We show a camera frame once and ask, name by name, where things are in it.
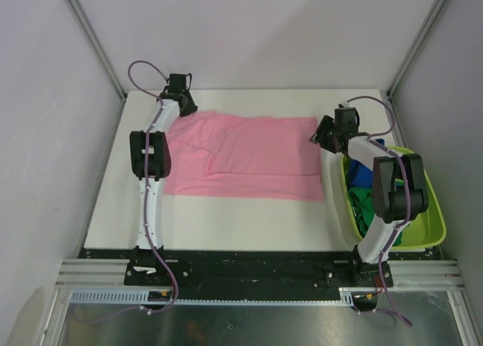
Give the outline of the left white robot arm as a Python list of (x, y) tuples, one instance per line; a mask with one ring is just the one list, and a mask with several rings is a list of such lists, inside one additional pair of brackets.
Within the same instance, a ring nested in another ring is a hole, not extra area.
[(136, 247), (142, 250), (163, 247), (161, 198), (165, 180), (171, 173), (171, 155), (167, 132), (178, 118), (198, 110), (189, 92), (192, 74), (172, 73), (156, 96), (155, 114), (147, 129), (132, 131), (129, 136), (131, 170), (139, 180), (140, 226)]

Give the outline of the pink t shirt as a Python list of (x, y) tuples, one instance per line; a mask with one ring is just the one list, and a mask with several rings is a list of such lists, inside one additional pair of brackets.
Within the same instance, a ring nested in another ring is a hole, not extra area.
[(217, 111), (178, 118), (168, 131), (175, 196), (321, 202), (321, 154), (309, 138), (316, 118), (243, 117)]

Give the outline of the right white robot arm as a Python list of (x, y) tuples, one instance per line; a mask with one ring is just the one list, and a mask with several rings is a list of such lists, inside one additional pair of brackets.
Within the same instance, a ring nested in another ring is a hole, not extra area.
[(428, 209), (429, 196), (420, 155), (391, 150), (358, 127), (357, 110), (338, 107), (334, 117), (322, 118), (310, 141), (323, 150), (342, 153), (372, 171), (374, 218), (355, 247), (358, 261), (348, 267), (349, 280), (356, 286), (366, 286), (376, 274), (372, 264), (387, 259), (398, 235)]

